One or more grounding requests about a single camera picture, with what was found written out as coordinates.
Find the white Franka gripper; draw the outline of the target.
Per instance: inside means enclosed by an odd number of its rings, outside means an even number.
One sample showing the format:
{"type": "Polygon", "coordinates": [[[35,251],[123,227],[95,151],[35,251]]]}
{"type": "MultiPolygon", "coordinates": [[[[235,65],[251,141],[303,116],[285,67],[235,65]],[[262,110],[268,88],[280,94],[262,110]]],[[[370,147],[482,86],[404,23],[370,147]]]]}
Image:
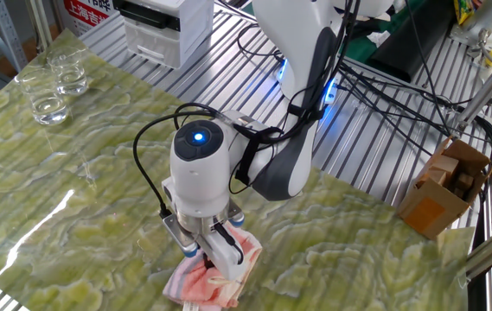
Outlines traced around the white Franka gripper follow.
{"type": "Polygon", "coordinates": [[[222,224],[215,224],[208,234],[197,238],[206,270],[215,267],[222,276],[233,281],[246,271],[246,257],[237,238],[222,224]]]}

